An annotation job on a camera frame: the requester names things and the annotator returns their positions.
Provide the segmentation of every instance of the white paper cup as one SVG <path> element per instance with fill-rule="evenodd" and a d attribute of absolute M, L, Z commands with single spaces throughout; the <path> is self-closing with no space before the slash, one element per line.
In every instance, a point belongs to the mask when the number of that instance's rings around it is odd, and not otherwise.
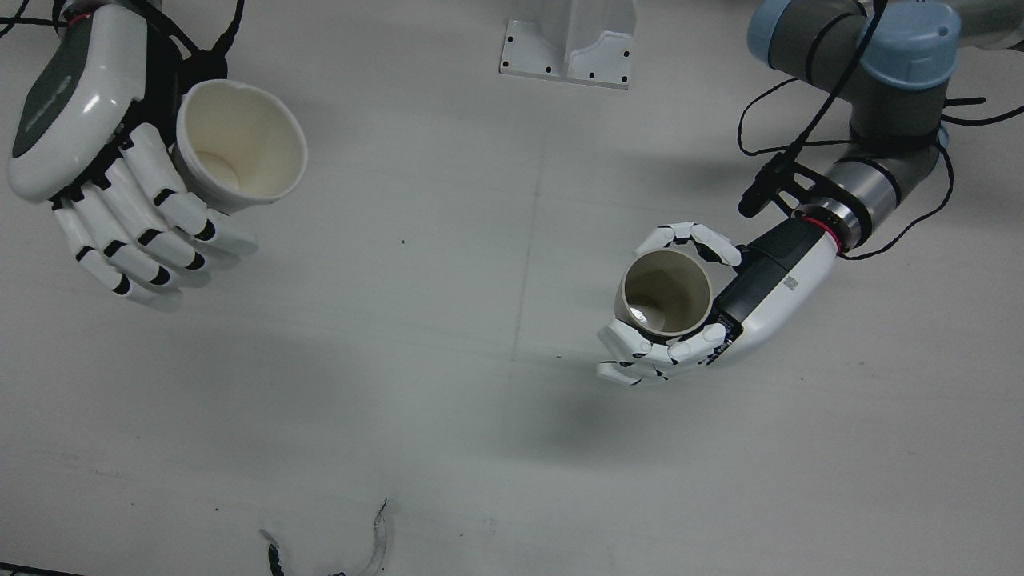
<path fill-rule="evenodd" d="M 232 80 L 193 86 L 181 100 L 172 158 L 189 192 L 231 213 L 287 196 L 306 170 L 302 128 L 276 96 Z"/>
<path fill-rule="evenodd" d="M 615 297 L 615 318 L 665 342 L 699 328 L 711 304 L 711 280 L 703 268 L 666 248 L 641 254 L 627 269 Z"/>

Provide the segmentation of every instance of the robot finger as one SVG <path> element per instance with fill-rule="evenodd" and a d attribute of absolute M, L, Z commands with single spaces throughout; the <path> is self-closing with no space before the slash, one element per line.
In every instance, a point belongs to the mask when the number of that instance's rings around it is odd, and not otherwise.
<path fill-rule="evenodd" d="M 673 227 L 657 227 L 650 232 L 650 235 L 647 236 L 647 239 L 644 240 L 640 246 L 637 246 L 637 249 L 634 250 L 634 252 L 637 256 L 639 256 L 644 252 L 650 252 L 651 250 L 657 250 L 658 248 L 668 248 L 676 242 L 676 239 L 677 237 Z"/>
<path fill-rule="evenodd" d="M 101 188 L 99 196 L 135 242 L 145 252 L 190 273 L 186 276 L 205 276 L 208 281 L 209 275 L 198 274 L 207 268 L 206 256 L 170 233 L 171 227 L 142 195 L 124 159 L 114 161 L 105 176 L 110 186 Z"/>
<path fill-rule="evenodd" d="M 709 324 L 699 334 L 672 344 L 669 356 L 677 365 L 694 366 L 706 360 L 715 348 L 725 343 L 726 330 L 721 324 Z"/>
<path fill-rule="evenodd" d="M 697 245 L 698 252 L 700 252 L 700 246 L 711 251 L 711 254 L 700 254 L 708 261 L 717 261 L 736 268 L 743 260 L 742 254 L 739 253 L 739 249 L 732 245 L 731 240 L 703 224 L 694 224 L 690 229 L 690 238 Z"/>
<path fill-rule="evenodd" d="M 620 320 L 612 320 L 604 328 L 601 328 L 597 337 L 611 353 L 611 357 L 621 363 L 634 363 L 653 349 L 650 340 Z"/>
<path fill-rule="evenodd" d="M 177 284 L 176 272 L 154 260 L 135 245 L 99 197 L 99 188 L 86 183 L 81 188 L 80 195 L 72 200 L 71 207 L 89 230 L 96 247 L 115 266 L 151 289 L 168 289 Z"/>
<path fill-rule="evenodd" d="M 187 191 L 156 127 L 141 124 L 132 130 L 121 154 L 144 196 L 171 223 L 203 245 L 240 256 L 256 251 L 258 244 L 253 233 L 226 214 L 210 209 Z"/>
<path fill-rule="evenodd" d="M 69 200 L 54 205 L 53 215 L 68 240 L 68 248 L 75 259 L 93 278 L 115 294 L 161 312 L 174 312 L 181 303 L 181 292 L 177 290 L 156 292 L 132 281 L 117 270 L 96 250 L 92 237 L 75 212 Z"/>
<path fill-rule="evenodd" d="M 171 234 L 177 236 L 178 239 L 188 244 L 199 244 L 198 240 L 188 236 L 179 228 L 172 229 Z M 242 261 L 242 256 L 215 248 L 209 244 L 203 244 L 201 250 L 203 251 L 203 256 L 206 258 L 206 268 L 210 271 L 229 270 L 237 266 L 239 262 Z"/>
<path fill-rule="evenodd" d="M 639 386 L 650 384 L 664 384 L 666 379 L 660 377 L 644 377 L 634 374 L 621 367 L 617 362 L 602 362 L 597 365 L 597 375 L 601 378 L 622 384 L 624 386 Z"/>
<path fill-rule="evenodd" d="M 668 248 L 673 244 L 685 244 L 689 241 L 693 241 L 697 253 L 709 262 L 735 268 L 742 261 L 742 255 L 732 245 L 732 241 L 710 228 L 695 222 L 679 222 L 658 227 L 634 252 L 639 256 L 651 250 Z"/>

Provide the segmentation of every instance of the red ring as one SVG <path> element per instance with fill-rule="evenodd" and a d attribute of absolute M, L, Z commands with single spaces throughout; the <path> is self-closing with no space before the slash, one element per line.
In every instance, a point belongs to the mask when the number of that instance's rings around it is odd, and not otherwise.
<path fill-rule="evenodd" d="M 810 218 L 810 217 L 807 217 L 807 216 L 801 216 L 801 217 L 804 219 L 804 221 L 810 222 L 810 223 L 812 223 L 812 224 L 820 228 L 821 230 L 827 232 L 828 236 L 833 237 L 833 241 L 836 242 L 836 253 L 837 254 L 839 254 L 840 252 L 843 251 L 843 243 L 839 241 L 839 236 L 836 235 L 836 233 L 833 231 L 833 229 L 828 228 L 828 225 L 825 224 L 824 222 L 822 222 L 821 220 L 818 220 L 818 219 L 815 219 L 815 218 Z"/>

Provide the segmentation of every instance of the black wire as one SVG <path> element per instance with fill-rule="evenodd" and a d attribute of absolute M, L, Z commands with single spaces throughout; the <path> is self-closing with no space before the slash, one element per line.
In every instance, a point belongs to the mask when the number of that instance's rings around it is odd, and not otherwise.
<path fill-rule="evenodd" d="M 270 564 L 270 575 L 285 576 L 285 571 L 281 568 L 281 559 L 278 553 L 278 546 L 274 546 L 272 543 L 267 546 L 266 558 Z"/>
<path fill-rule="evenodd" d="M 7 27 L 4 30 L 10 30 L 14 28 L 15 24 L 28 24 L 32 26 L 56 26 L 56 27 L 67 27 L 68 23 L 63 22 L 53 22 L 46 18 L 15 18 L 13 16 L 0 16 L 0 24 L 5 24 Z M 0 32 L 0 36 L 3 36 L 6 32 Z"/>
<path fill-rule="evenodd" d="M 857 71 L 857 67 L 860 66 L 860 58 L 864 55 L 867 50 L 867 45 L 871 42 L 871 38 L 874 36 L 874 31 L 879 28 L 879 23 L 882 22 L 882 14 L 886 11 L 886 6 L 889 4 L 888 0 L 874 0 L 874 13 L 871 14 L 871 19 L 867 24 L 867 29 L 864 31 L 864 37 L 861 38 L 860 42 L 857 44 L 857 49 L 853 52 L 853 57 L 847 63 L 846 69 L 843 70 L 843 75 L 840 76 L 839 81 L 828 92 L 828 97 L 825 98 L 824 104 L 818 109 L 817 114 L 811 119 L 810 123 L 804 128 L 804 131 L 797 136 L 797 139 L 786 147 L 786 153 L 791 160 L 795 160 L 800 154 L 801 149 L 806 146 L 807 140 L 811 136 L 811 132 L 817 127 L 821 119 L 824 118 L 825 113 L 831 108 L 831 105 L 839 97 L 840 93 L 846 87 L 847 82 L 853 76 L 853 73 Z"/>
<path fill-rule="evenodd" d="M 22 0 L 22 5 L 18 6 L 17 10 L 14 11 L 14 15 L 11 16 L 10 22 L 4 22 L 3 19 L 0 19 L 0 23 L 3 23 L 3 24 L 6 25 L 6 26 L 3 27 L 3 30 L 0 30 L 0 38 L 3 38 L 4 36 L 6 36 L 7 33 L 10 32 L 14 28 L 15 24 L 28 24 L 28 23 L 22 23 L 22 22 L 18 22 L 18 20 L 22 19 L 22 16 L 25 14 L 25 10 L 29 7 L 29 1 L 30 0 Z"/>
<path fill-rule="evenodd" d="M 904 235 L 906 235 L 906 233 L 910 232 L 910 229 L 912 229 L 913 227 L 915 227 L 915 225 L 920 224 L 921 222 L 927 220 L 928 218 L 931 218 L 935 214 L 938 214 L 940 211 L 942 211 L 943 208 L 946 207 L 946 204 L 949 203 L 949 199 L 952 198 L 952 195 L 953 195 L 953 180 L 955 179 L 955 175 L 953 174 L 953 162 L 949 158 L 949 151 L 947 151 L 946 148 L 944 146 L 942 146 L 941 142 L 936 141 L 934 143 L 934 146 L 939 149 L 939 154 L 942 155 L 942 160 L 946 164 L 946 174 L 949 175 L 949 188 L 946 189 L 946 195 L 942 198 L 942 202 L 940 202 L 939 205 L 934 210 L 932 210 L 931 212 L 928 212 L 927 214 L 923 214 L 923 215 L 918 216 L 916 218 L 914 218 L 910 223 L 908 223 L 906 225 L 906 228 L 903 229 L 903 232 L 901 232 L 898 235 L 896 235 L 896 238 L 893 238 L 888 244 L 886 244 L 882 248 L 879 248 L 878 250 L 874 250 L 873 252 L 867 252 L 865 254 L 858 254 L 856 256 L 848 256 L 846 254 L 840 254 L 839 257 L 843 258 L 844 260 L 864 260 L 864 259 L 870 258 L 871 256 L 877 256 L 877 255 L 879 255 L 879 254 L 881 254 L 883 252 L 886 252 L 890 248 L 892 248 L 893 246 L 895 246 L 896 243 L 899 242 L 900 239 L 903 238 Z"/>
<path fill-rule="evenodd" d="M 185 49 L 188 50 L 188 53 L 195 54 L 200 51 L 200 47 L 191 41 L 191 38 L 188 38 L 188 35 L 185 34 L 184 31 L 174 23 L 174 20 L 168 17 L 164 12 L 157 9 L 156 6 L 148 3 L 146 0 L 128 0 L 128 3 L 137 8 L 142 14 L 142 17 L 144 17 L 146 22 L 155 26 L 158 30 L 167 36 L 177 38 L 178 41 L 184 45 Z"/>
<path fill-rule="evenodd" d="M 222 56 L 227 55 L 227 50 L 231 49 L 231 44 L 234 43 L 234 36 L 239 33 L 239 27 L 242 25 L 242 12 L 245 10 L 245 0 L 237 0 L 234 2 L 234 16 L 231 17 L 231 22 L 227 25 L 224 33 L 213 44 L 212 52 Z"/>
<path fill-rule="evenodd" d="M 1007 112 L 1005 114 L 993 116 L 991 118 L 981 118 L 978 120 L 971 120 L 966 118 L 955 118 L 943 114 L 942 120 L 944 122 L 948 122 L 949 124 L 955 124 L 957 126 L 988 126 L 990 124 L 996 124 L 1005 120 L 1010 120 L 1011 118 L 1014 118 L 1015 116 L 1020 116 L 1021 114 L 1024 114 L 1024 106 L 1015 110 L 1011 110 L 1010 112 Z"/>
<path fill-rule="evenodd" d="M 768 90 L 766 90 L 760 96 L 758 96 L 758 97 L 754 98 L 753 100 L 751 100 L 751 104 L 746 105 L 746 108 L 743 109 L 742 114 L 739 115 L 739 125 L 736 127 L 736 146 L 739 147 L 739 151 L 740 152 L 742 152 L 746 156 L 750 156 L 750 157 L 753 158 L 755 156 L 761 156 L 761 155 L 764 155 L 764 154 L 771 154 L 771 153 L 775 153 L 775 152 L 782 152 L 783 150 L 790 148 L 788 146 L 777 146 L 777 147 L 773 147 L 773 148 L 763 148 L 761 150 L 756 150 L 756 151 L 753 151 L 753 152 L 750 151 L 750 150 L 746 150 L 746 147 L 743 146 L 743 124 L 744 124 L 744 122 L 746 120 L 746 113 L 750 112 L 750 110 L 754 107 L 754 105 L 758 104 L 759 101 L 763 100 L 764 98 L 766 98 L 766 97 L 770 96 L 771 94 L 775 93 L 778 89 L 782 88 L 783 86 L 785 86 L 787 84 L 792 84 L 793 82 L 796 82 L 796 81 L 797 81 L 797 78 L 791 78 L 788 80 L 784 80 L 782 82 L 779 82 L 778 84 L 776 84 L 776 85 L 772 86 L 771 88 L 769 88 Z M 836 145 L 845 145 L 845 143 L 853 143 L 853 142 L 854 142 L 854 140 L 851 140 L 851 139 L 845 139 L 845 140 L 814 140 L 814 141 L 804 142 L 803 146 L 804 146 L 804 148 L 808 148 L 808 147 L 816 147 L 816 146 L 836 146 Z"/>

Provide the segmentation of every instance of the robotic arm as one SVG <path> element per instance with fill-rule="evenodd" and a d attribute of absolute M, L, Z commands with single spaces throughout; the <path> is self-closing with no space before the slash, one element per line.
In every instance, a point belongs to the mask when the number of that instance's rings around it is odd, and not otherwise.
<path fill-rule="evenodd" d="M 853 143 L 825 174 L 797 163 L 792 150 L 769 161 L 739 212 L 753 217 L 775 203 L 788 218 L 738 246 L 738 261 L 735 253 L 717 259 L 736 277 L 692 332 L 662 340 L 636 318 L 603 328 L 598 337 L 614 360 L 598 365 L 600 376 L 626 385 L 662 383 L 763 343 L 824 281 L 836 256 L 862 245 L 935 168 L 957 48 L 1024 48 L 1021 0 L 876 4 L 874 22 L 855 0 L 766 0 L 758 9 L 748 33 L 751 51 L 849 101 Z M 856 68 L 844 74 L 851 61 Z M 802 187 L 797 174 L 813 184 Z M 780 192 L 799 204 L 786 206 Z M 652 247 L 648 239 L 638 252 Z M 722 252 L 699 242 L 697 248 L 709 261 L 716 261 L 710 252 Z"/>
<path fill-rule="evenodd" d="M 189 192 L 168 154 L 179 143 L 182 94 L 226 76 L 230 38 L 182 60 L 167 34 L 177 28 L 159 8 L 159 0 L 60 5 L 67 29 L 26 98 L 8 179 L 25 200 L 49 201 L 71 253 L 103 286 L 169 312 L 177 286 L 205 284 L 209 270 L 257 243 L 227 209 Z M 304 166 L 300 130 L 299 140 Z"/>

